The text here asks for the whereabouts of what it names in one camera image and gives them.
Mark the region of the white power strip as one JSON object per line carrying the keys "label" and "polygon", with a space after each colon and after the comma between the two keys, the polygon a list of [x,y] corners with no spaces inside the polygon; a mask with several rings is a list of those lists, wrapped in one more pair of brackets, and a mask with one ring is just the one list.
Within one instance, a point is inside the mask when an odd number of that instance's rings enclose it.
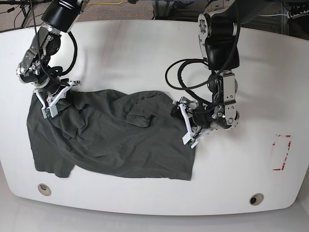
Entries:
{"label": "white power strip", "polygon": [[291,7],[291,10],[289,11],[289,17],[291,19],[296,19],[302,16],[309,15],[309,5],[293,5]]}

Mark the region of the dark grey T-shirt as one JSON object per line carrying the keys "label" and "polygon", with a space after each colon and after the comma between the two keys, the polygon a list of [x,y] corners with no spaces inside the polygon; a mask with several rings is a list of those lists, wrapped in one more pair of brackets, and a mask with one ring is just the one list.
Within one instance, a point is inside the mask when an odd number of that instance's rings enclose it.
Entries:
{"label": "dark grey T-shirt", "polygon": [[75,166],[124,178],[189,181],[195,150],[184,145],[184,120],[161,91],[71,91],[44,118],[32,96],[27,129],[35,169],[69,177]]}

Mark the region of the red tape rectangle marking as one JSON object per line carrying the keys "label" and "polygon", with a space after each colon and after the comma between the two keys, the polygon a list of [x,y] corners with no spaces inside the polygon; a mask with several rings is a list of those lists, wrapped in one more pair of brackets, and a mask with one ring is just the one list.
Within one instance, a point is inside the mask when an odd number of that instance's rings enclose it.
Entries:
{"label": "red tape rectangle marking", "polygon": [[273,171],[283,171],[292,142],[291,135],[278,134],[272,144],[270,167]]}

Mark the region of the black tripod stand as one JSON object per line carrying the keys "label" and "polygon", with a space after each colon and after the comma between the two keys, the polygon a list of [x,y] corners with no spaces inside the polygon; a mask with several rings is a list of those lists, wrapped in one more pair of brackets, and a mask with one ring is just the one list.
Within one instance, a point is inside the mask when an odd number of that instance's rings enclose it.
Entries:
{"label": "black tripod stand", "polygon": [[40,17],[47,9],[51,0],[1,0],[0,1],[0,30],[23,29],[33,25],[42,24]]}

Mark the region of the grey metal frame background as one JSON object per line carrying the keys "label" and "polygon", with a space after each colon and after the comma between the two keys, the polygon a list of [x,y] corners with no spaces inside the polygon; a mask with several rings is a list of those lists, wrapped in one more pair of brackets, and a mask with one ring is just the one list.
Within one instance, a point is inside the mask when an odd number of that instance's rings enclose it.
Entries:
{"label": "grey metal frame background", "polygon": [[154,19],[158,20],[171,20],[172,9],[175,4],[175,0],[154,0],[152,1],[152,7],[154,12]]}

